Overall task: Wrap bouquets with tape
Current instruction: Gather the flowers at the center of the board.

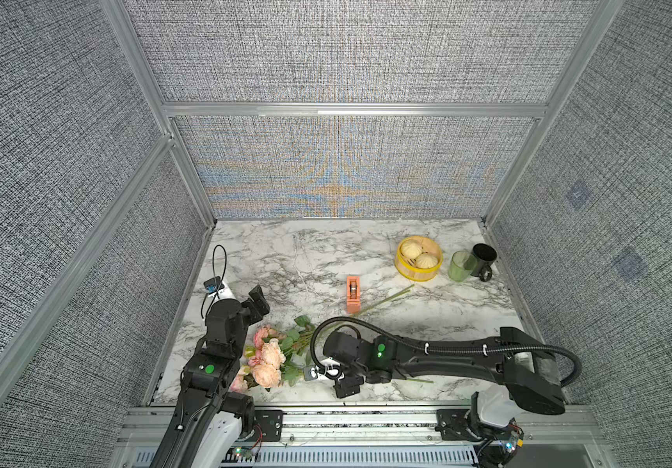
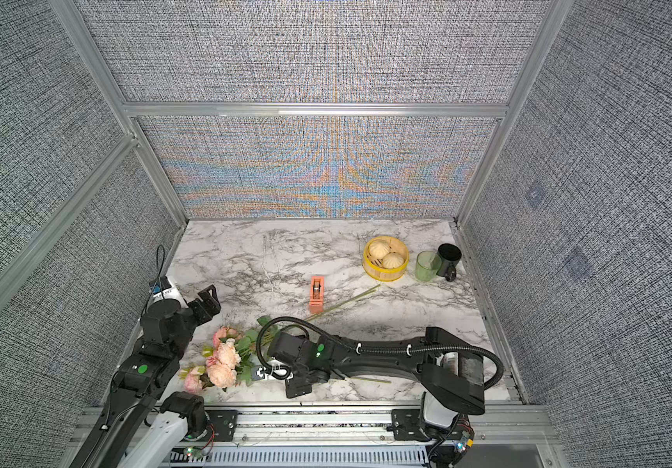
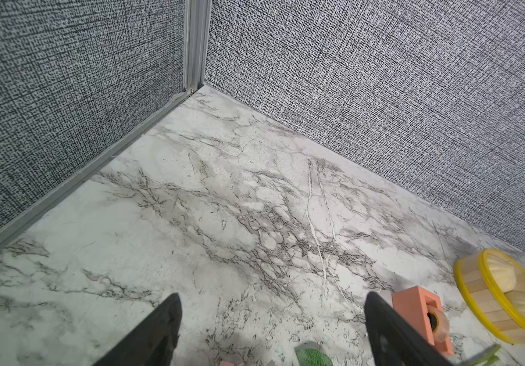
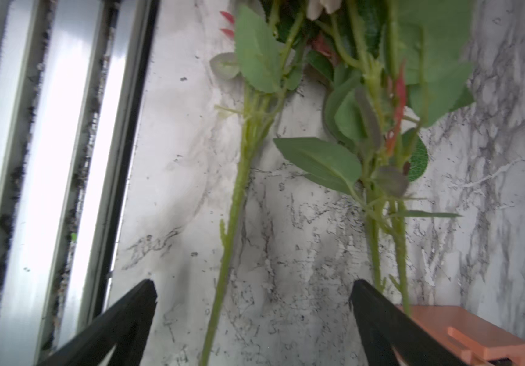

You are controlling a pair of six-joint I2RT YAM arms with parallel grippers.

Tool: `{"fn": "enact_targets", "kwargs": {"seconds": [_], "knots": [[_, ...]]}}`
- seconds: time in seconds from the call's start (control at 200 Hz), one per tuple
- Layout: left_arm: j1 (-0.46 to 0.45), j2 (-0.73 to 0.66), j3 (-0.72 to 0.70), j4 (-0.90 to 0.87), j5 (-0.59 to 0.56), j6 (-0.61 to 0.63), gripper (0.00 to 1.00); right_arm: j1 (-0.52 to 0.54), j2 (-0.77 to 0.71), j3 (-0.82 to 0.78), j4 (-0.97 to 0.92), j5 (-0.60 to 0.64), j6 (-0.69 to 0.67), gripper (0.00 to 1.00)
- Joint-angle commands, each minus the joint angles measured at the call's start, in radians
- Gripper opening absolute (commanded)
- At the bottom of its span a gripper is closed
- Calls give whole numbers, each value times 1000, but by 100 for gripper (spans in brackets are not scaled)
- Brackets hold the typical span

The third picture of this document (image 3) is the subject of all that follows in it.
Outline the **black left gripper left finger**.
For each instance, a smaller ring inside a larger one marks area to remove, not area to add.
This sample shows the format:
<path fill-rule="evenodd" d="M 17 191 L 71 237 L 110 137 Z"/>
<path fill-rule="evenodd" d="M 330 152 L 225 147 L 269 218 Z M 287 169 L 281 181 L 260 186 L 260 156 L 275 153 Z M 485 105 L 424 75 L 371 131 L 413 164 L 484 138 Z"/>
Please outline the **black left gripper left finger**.
<path fill-rule="evenodd" d="M 169 365 L 179 340 L 183 310 L 171 294 L 96 365 Z"/>

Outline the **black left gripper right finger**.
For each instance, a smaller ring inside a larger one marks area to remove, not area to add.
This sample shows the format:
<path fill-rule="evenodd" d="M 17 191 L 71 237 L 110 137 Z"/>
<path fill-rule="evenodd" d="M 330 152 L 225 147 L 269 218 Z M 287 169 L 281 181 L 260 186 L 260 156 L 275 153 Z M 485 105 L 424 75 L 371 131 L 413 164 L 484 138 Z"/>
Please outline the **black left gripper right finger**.
<path fill-rule="evenodd" d="M 375 365 L 451 364 L 374 291 L 366 297 L 364 313 Z"/>

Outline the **pink artificial rose stem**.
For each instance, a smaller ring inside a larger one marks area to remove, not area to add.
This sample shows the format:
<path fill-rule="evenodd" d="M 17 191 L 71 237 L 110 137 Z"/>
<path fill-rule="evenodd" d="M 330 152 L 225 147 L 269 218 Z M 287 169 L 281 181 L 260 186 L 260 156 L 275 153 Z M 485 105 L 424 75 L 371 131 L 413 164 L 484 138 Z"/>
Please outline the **pink artificial rose stem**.
<path fill-rule="evenodd" d="M 295 349 L 295 355 L 300 366 L 333 366 L 329 356 L 318 347 L 301 345 Z"/>

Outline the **pink tape dispenser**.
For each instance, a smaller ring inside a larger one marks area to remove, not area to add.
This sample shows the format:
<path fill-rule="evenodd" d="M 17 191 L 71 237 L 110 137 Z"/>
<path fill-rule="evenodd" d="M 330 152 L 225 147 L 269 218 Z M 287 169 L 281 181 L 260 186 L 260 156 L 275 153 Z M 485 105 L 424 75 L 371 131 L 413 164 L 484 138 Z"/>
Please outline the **pink tape dispenser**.
<path fill-rule="evenodd" d="M 393 308 L 439 353 L 454 355 L 450 325 L 438 295 L 415 286 L 392 294 Z"/>

